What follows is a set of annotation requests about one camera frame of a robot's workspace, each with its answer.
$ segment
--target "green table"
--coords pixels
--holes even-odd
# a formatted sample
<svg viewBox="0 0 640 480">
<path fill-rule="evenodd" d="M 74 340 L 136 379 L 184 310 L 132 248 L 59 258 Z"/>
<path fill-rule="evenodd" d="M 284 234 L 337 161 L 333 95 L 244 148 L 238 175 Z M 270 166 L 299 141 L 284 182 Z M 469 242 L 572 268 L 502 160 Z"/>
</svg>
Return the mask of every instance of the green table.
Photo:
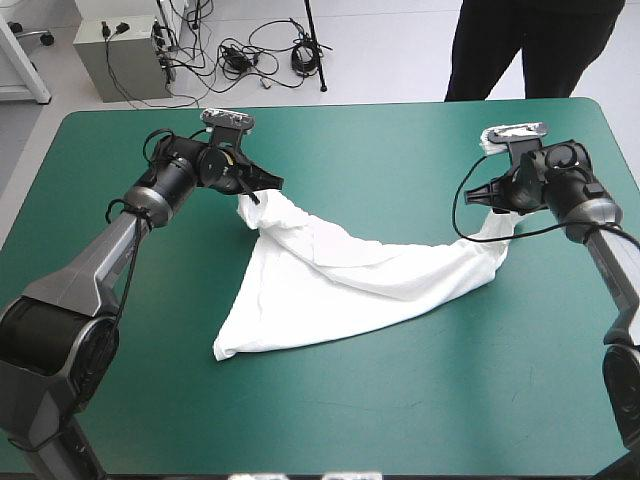
<svg viewBox="0 0 640 480">
<path fill-rule="evenodd" d="M 480 132 L 524 121 L 547 122 L 547 143 L 585 143 L 626 229 L 640 232 L 637 187 L 590 100 L 246 112 L 246 153 L 300 207 L 357 236 L 453 242 L 451 199 L 482 153 Z M 101 231 L 108 201 L 145 168 L 148 132 L 189 134 L 198 113 L 67 117 L 0 253 L 0 303 Z M 488 160 L 469 186 L 507 164 Z M 561 232 L 514 242 L 494 282 L 420 318 L 217 363 L 211 344 L 256 239 L 236 202 L 197 191 L 143 245 L 119 354 L 79 417 L 107 471 L 588 474 L 624 453 L 600 373 L 616 310 L 586 250 Z M 485 214 L 463 208 L 461 224 L 475 231 Z M 524 227 L 551 223 L 544 212 Z M 27 471 L 5 442 L 0 470 Z"/>
</svg>

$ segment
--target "person's leg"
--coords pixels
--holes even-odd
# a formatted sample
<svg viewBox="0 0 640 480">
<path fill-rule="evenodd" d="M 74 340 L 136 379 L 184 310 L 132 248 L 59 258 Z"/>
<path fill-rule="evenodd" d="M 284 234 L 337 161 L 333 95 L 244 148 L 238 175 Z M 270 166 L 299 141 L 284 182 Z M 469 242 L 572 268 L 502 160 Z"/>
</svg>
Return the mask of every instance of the person's leg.
<svg viewBox="0 0 640 480">
<path fill-rule="evenodd" d="M 527 98 L 568 97 L 582 72 L 604 50 L 618 13 L 566 14 L 531 10 L 522 65 Z"/>
<path fill-rule="evenodd" d="M 445 101 L 484 100 L 522 46 L 513 0 L 465 0 L 451 53 Z"/>
</svg>

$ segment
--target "metal stand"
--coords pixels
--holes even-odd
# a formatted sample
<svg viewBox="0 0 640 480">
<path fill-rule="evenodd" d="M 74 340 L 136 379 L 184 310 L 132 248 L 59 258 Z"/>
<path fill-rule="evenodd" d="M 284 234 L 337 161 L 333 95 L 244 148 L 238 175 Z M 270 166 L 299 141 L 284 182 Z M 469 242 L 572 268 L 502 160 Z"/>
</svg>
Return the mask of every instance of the metal stand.
<svg viewBox="0 0 640 480">
<path fill-rule="evenodd" d="M 51 94 L 22 50 L 15 34 L 0 15 L 0 54 L 3 51 L 24 84 L 0 86 L 0 100 L 35 100 L 39 104 L 49 103 Z"/>
<path fill-rule="evenodd" d="M 316 57 L 316 61 L 318 62 L 318 74 L 320 75 L 320 91 L 327 91 L 327 84 L 324 82 L 324 72 L 322 71 L 322 60 L 320 59 L 319 47 L 318 47 L 318 38 L 316 37 L 316 29 L 313 25 L 313 16 L 311 15 L 311 5 L 309 4 L 309 0 L 304 0 L 304 6 L 307 9 L 307 18 L 309 20 L 309 30 L 311 30 L 311 40 L 313 41 L 313 55 Z"/>
</svg>

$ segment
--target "white towel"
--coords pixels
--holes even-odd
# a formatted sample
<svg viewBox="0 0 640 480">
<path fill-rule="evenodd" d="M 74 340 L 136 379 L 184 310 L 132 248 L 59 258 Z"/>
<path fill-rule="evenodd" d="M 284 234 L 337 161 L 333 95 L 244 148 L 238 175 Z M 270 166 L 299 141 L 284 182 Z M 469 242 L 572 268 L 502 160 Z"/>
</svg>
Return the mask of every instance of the white towel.
<svg viewBox="0 0 640 480">
<path fill-rule="evenodd" d="M 216 359 L 326 342 L 421 315 L 495 277 L 507 241 L 383 245 L 351 237 L 277 190 L 239 196 L 258 238 L 240 291 L 213 344 Z M 517 214 L 489 213 L 478 238 L 507 236 Z"/>
</svg>

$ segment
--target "white floor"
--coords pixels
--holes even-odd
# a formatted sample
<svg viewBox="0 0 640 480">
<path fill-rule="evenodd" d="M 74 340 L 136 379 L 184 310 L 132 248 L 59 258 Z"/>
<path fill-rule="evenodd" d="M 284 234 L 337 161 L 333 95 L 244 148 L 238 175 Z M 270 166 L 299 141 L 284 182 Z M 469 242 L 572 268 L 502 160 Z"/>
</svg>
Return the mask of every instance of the white floor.
<svg viewBox="0 0 640 480">
<path fill-rule="evenodd" d="M 312 1 L 319 40 L 334 48 L 324 62 L 328 92 L 319 91 L 315 78 L 297 90 L 275 86 L 264 90 L 257 79 L 251 78 L 228 93 L 207 95 L 201 106 L 440 101 L 447 86 L 460 3 L 461 0 Z M 266 20 L 294 17 L 304 24 L 302 0 L 215 0 L 215 4 L 215 15 L 207 19 L 206 25 L 213 32 L 212 54 L 224 37 L 246 39 L 253 28 Z M 61 120 L 78 110 L 130 108 L 126 103 L 100 101 L 72 46 L 80 21 L 73 0 L 25 0 L 12 10 L 3 11 L 7 19 L 20 20 L 26 28 L 46 25 L 52 29 L 56 43 L 49 48 L 25 44 L 53 95 L 51 104 L 0 104 L 0 247 Z M 640 180 L 640 135 L 636 131 L 640 124 L 639 27 L 640 0 L 627 0 L 607 49 L 587 70 L 574 93 L 602 105 L 636 181 Z M 286 44 L 293 36 L 283 28 L 263 32 L 260 41 L 274 46 Z M 295 82 L 297 77 L 289 71 L 286 57 L 283 60 L 281 79 Z M 491 99 L 523 97 L 520 68 L 518 59 L 496 86 Z M 204 92 L 202 85 L 184 70 L 173 89 L 195 96 Z M 183 99 L 175 99 L 175 104 L 181 102 Z"/>
</svg>

